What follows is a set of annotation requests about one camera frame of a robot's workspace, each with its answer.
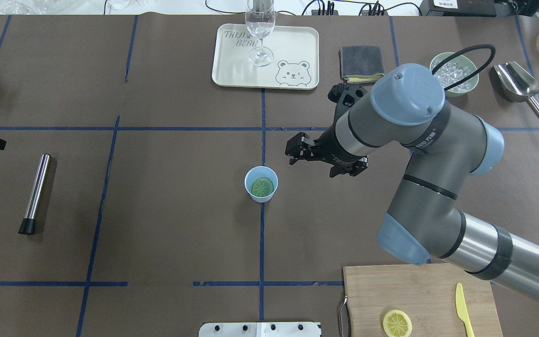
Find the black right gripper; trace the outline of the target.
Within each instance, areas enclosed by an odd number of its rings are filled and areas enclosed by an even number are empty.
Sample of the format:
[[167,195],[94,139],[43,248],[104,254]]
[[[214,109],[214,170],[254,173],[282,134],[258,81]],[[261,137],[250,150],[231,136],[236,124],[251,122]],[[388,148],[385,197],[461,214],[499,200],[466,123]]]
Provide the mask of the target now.
[[327,94],[335,103],[332,125],[317,139],[312,140],[305,132],[298,132],[286,143],[285,155],[289,165],[300,160],[322,161],[331,164],[329,176],[357,176],[367,169],[367,156],[355,153],[359,142],[350,132],[348,112],[361,98],[368,94],[360,85],[338,83]]

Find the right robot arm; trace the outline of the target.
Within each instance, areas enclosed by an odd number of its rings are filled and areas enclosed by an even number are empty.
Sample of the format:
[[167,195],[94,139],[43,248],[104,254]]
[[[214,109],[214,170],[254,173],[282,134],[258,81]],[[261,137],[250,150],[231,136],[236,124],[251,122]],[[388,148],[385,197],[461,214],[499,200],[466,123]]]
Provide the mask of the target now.
[[503,155],[502,134],[447,102],[433,70],[396,67],[355,97],[317,140],[287,141],[290,164],[331,164],[330,176],[356,176],[368,155],[396,141],[411,157],[377,235],[398,259],[421,266],[432,257],[539,299],[539,245],[455,208],[467,177],[483,175]]

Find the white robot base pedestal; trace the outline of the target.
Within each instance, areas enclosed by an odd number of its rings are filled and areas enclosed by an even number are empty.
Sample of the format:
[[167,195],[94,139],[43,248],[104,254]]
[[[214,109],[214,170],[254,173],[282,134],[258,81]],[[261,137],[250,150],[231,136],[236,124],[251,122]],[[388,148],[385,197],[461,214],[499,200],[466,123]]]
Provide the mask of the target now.
[[199,337],[321,337],[316,322],[208,322]]

